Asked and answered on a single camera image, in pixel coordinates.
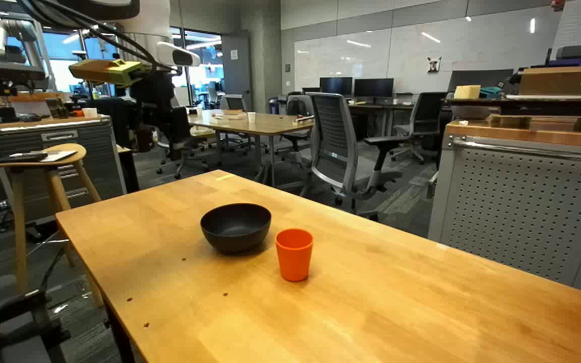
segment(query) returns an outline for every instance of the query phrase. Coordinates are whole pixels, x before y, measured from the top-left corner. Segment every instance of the orange cup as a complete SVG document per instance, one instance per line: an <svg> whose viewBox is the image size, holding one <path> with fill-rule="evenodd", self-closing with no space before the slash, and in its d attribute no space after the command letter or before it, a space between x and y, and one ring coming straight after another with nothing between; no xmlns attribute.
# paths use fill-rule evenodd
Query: orange cup
<svg viewBox="0 0 581 363"><path fill-rule="evenodd" d="M301 281L309 276L313 236L303 229L286 229L277 233L277 258L281 276Z"/></svg>

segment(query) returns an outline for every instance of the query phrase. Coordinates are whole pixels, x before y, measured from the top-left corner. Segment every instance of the gray carpet floor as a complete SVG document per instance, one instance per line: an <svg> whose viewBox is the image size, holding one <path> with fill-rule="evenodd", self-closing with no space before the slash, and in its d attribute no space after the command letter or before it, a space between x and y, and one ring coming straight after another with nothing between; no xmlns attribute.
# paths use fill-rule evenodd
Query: gray carpet floor
<svg viewBox="0 0 581 363"><path fill-rule="evenodd" d="M288 142L275 141L277 147L287 147ZM377 150L365 143L359 143L360 162L374 163ZM252 152L243 156L238 152L224 152L221 169L237 175L253 178L256 171L253 166ZM214 165L214 150L206 149L202 153L210 165ZM427 181L436 172L434 154L424 152L426 163L420 165L409 152L397 156L396 161L387 158L386 170L399 170L403 173L396 183L387 184L386 193L377 193L371 199L358 204L358 211L376 210L380 212L380 223L397 229L426 237L432 201L426 198ZM157 174L160 168L162 151L154 149L144 154L134 154L141 189L151 188L175 181L176 166L166 165L163 173ZM203 173L198 163L190 161L182 170L182 177ZM277 184L296 182L304 179L305 170L290 162L276 164ZM334 205L334 195L326 184L316 182L307 198L325 205ZM348 204L340 209L349 211ZM28 257L30 286L38 287L51 261L60 250L60 245L46 244L31 253ZM29 243L28 250L35 248ZM9 229L0 230L0 276L14 271L14 236ZM66 258L62 258L48 280L48 296L51 299L48 307L55 317L60 317L63 327L71 333L71 338L62 343L62 349L69 362L107 363L120 361L110 329L103 321L106 314L102 308L93 308L90 301L90 289L83 276L81 263L71 268ZM136 354L138 361L143 361Z"/></svg>

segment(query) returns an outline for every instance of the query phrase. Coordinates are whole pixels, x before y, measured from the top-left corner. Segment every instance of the yellow tape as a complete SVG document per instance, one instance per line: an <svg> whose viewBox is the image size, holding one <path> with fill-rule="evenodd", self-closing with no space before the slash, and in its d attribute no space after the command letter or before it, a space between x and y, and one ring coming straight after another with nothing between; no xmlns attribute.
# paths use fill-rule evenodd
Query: yellow tape
<svg viewBox="0 0 581 363"><path fill-rule="evenodd" d="M234 174L228 174L228 175L224 175L222 177L217 177L216 181L219 182L219 181L221 181L223 179L228 179L229 177L233 177L233 176L235 176L235 175Z"/></svg>

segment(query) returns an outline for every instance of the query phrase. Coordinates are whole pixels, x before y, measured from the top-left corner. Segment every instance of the black bowl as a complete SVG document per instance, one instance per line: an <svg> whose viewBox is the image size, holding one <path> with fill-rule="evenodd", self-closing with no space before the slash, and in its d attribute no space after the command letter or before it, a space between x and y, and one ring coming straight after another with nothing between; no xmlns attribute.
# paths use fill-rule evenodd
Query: black bowl
<svg viewBox="0 0 581 363"><path fill-rule="evenodd" d="M208 242L223 253L239 253L261 244L270 229L270 211L256 204L228 204L201 218Z"/></svg>

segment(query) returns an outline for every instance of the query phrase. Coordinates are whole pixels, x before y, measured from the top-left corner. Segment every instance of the metal cabinet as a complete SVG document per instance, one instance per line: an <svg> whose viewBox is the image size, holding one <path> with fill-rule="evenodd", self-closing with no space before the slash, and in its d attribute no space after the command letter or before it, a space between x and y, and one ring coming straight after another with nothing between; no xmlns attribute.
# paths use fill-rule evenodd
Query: metal cabinet
<svg viewBox="0 0 581 363"><path fill-rule="evenodd" d="M32 127L0 128L0 157L16 152L45 149L62 143L78 143L87 149L83 159L87 174L102 199L126 193L120 169L120 159L109 117L87 122ZM58 168L71 207L92 203L87 189L70 165ZM0 176L9 200L12 198L9 175L0 170ZM53 218L53 204L48 197L46 181L39 170L27 170L24 175L26 221L44 221Z"/></svg>
<svg viewBox="0 0 581 363"><path fill-rule="evenodd" d="M581 147L446 134L429 239L581 289Z"/></svg>

